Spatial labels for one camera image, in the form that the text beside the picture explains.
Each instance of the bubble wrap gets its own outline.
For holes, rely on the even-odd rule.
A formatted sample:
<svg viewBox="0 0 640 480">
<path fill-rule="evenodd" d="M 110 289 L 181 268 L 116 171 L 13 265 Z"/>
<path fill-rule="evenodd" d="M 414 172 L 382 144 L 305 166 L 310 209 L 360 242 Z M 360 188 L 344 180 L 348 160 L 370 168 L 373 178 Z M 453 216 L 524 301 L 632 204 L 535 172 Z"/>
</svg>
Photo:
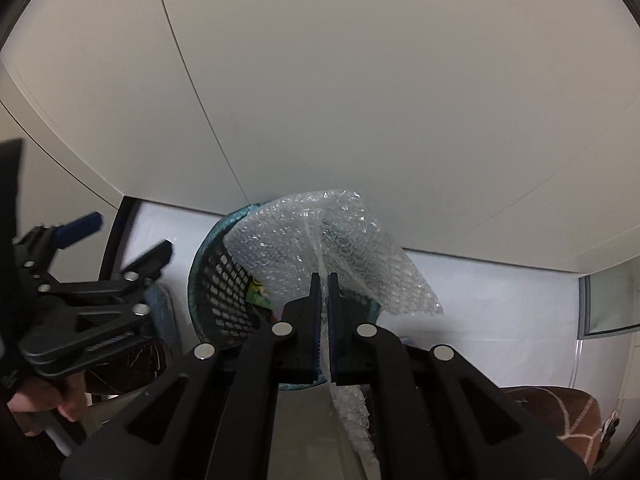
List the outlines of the bubble wrap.
<svg viewBox="0 0 640 480">
<path fill-rule="evenodd" d="M 360 195 L 329 190 L 290 195 L 250 212 L 225 236 L 229 253 L 269 292 L 274 312 L 308 294 L 313 272 L 338 273 L 340 287 L 390 314 L 440 312 L 438 298 Z"/>
</svg>

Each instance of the brown cushion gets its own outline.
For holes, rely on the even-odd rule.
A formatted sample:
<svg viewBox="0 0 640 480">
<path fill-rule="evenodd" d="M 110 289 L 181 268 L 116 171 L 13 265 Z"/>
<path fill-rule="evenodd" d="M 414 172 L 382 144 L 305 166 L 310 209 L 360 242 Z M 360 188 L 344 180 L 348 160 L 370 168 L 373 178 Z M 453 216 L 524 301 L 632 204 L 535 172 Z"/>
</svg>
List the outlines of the brown cushion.
<svg viewBox="0 0 640 480">
<path fill-rule="evenodd" d="M 581 390 L 560 386 L 516 386 L 502 390 L 553 431 L 589 470 L 593 468 L 602 431 L 596 399 Z"/>
</svg>

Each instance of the brown fabric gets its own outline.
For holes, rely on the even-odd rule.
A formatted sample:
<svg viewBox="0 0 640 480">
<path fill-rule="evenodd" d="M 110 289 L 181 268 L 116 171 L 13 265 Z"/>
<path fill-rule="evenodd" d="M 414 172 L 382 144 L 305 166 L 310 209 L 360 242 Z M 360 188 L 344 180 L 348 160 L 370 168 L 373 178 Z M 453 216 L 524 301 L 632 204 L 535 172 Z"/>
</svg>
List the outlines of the brown fabric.
<svg viewBox="0 0 640 480">
<path fill-rule="evenodd" d="M 168 350 L 155 340 L 84 374 L 86 390 L 95 395 L 132 392 L 154 381 L 167 367 Z"/>
<path fill-rule="evenodd" d="M 560 386 L 517 386 L 502 390 L 553 431 L 589 470 L 593 469 L 602 431 L 596 399 L 581 390 Z"/>
</svg>

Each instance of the plastic basket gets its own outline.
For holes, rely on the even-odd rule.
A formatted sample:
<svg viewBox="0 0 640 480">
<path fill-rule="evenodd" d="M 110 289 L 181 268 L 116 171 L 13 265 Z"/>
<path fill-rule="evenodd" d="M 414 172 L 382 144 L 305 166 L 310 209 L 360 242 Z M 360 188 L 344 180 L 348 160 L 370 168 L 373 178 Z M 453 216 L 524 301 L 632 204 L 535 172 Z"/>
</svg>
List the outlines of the plastic basket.
<svg viewBox="0 0 640 480">
<path fill-rule="evenodd" d="M 202 342 L 216 348 L 244 343 L 270 320 L 267 309 L 246 302 L 253 277 L 228 253 L 224 237 L 258 205 L 250 205 L 219 220 L 196 252 L 187 285 L 189 314 Z"/>
</svg>

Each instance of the human hand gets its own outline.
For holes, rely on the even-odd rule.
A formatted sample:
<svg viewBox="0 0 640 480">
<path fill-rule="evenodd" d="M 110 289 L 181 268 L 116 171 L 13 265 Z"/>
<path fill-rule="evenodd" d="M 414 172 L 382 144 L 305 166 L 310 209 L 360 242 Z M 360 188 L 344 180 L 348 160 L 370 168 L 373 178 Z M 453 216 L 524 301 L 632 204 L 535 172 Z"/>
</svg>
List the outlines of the human hand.
<svg viewBox="0 0 640 480">
<path fill-rule="evenodd" d="M 33 436 L 40 433 L 41 429 L 26 413 L 46 412 L 57 408 L 60 415 L 75 422 L 88 410 L 85 390 L 84 372 L 66 377 L 62 392 L 39 377 L 29 377 L 7 406 L 25 434 Z"/>
</svg>

